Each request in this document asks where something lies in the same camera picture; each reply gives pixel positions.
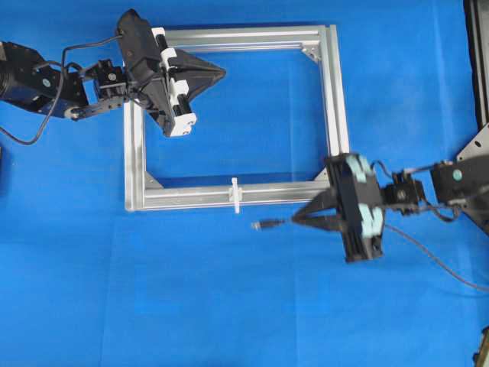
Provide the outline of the right gripper teal pads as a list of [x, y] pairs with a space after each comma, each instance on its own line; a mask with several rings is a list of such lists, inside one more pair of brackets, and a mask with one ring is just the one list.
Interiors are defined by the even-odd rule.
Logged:
[[383, 198], [373, 168], [368, 160], [358, 153], [330, 157], [325, 160], [325, 165], [334, 189], [318, 193], [293, 215], [292, 221], [301, 226], [341, 232], [339, 217], [312, 216], [337, 207], [346, 225], [346, 229], [342, 230], [345, 260], [355, 262], [381, 257], [384, 230]]

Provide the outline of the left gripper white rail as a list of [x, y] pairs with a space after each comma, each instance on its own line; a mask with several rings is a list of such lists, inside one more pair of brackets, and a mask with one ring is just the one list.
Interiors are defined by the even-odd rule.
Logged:
[[[146, 83], [135, 82], [137, 100], [159, 125], [167, 137], [188, 135], [196, 123], [196, 115], [189, 102], [226, 76], [226, 72], [213, 63], [200, 59], [181, 49], [165, 47], [160, 49], [160, 70]], [[184, 80], [176, 80], [170, 75], [174, 70], [188, 71]]]

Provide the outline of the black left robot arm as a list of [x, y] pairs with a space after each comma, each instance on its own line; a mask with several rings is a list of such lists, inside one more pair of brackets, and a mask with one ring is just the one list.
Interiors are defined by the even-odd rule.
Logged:
[[87, 119], [134, 102], [167, 137], [188, 135], [197, 117], [190, 103], [225, 77], [212, 63], [168, 47], [163, 28], [152, 30], [160, 56], [157, 72], [139, 82], [110, 59], [90, 67], [45, 60], [36, 50], [1, 44], [1, 100], [45, 119]]

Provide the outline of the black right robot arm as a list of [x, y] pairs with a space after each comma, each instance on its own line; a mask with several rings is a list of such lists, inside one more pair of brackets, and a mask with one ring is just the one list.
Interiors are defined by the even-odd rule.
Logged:
[[355, 153], [328, 158], [325, 168], [330, 185], [293, 215], [292, 221], [342, 235], [348, 262], [381, 257], [385, 212], [402, 215], [423, 210], [439, 213], [447, 208], [454, 216], [466, 214], [483, 232], [488, 231], [488, 156], [428, 166], [438, 204], [428, 203], [412, 170], [392, 174], [392, 183], [381, 187], [373, 164]]

